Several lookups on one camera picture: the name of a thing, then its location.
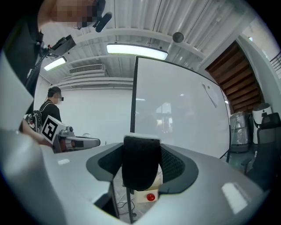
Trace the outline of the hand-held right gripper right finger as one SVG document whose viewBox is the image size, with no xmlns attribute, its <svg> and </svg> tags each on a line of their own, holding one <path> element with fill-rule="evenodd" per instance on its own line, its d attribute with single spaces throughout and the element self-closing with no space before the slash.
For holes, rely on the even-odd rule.
<svg viewBox="0 0 281 225">
<path fill-rule="evenodd" d="M 198 177 L 181 193 L 161 194 L 136 225 L 246 225 L 268 197 L 268 191 L 218 158 L 162 146 L 192 159 Z"/>
</svg>

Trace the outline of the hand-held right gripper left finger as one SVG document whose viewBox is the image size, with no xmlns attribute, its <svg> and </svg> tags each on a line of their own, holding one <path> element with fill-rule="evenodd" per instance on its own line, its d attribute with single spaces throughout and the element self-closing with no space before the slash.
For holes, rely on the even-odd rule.
<svg viewBox="0 0 281 225">
<path fill-rule="evenodd" d="M 111 199 L 96 156 L 118 144 L 55 154 L 29 136 L 0 131 L 0 170 L 16 200 L 39 225 L 121 225 L 102 208 Z"/>
</svg>

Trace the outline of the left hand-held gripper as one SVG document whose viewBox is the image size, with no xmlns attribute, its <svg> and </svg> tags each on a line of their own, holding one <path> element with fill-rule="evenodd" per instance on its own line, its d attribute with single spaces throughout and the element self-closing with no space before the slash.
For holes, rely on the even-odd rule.
<svg viewBox="0 0 281 225">
<path fill-rule="evenodd" d="M 101 144 L 97 138 L 75 136 L 71 126 L 51 116 L 45 120 L 40 133 L 52 145 L 54 153 L 91 149 Z"/>
</svg>

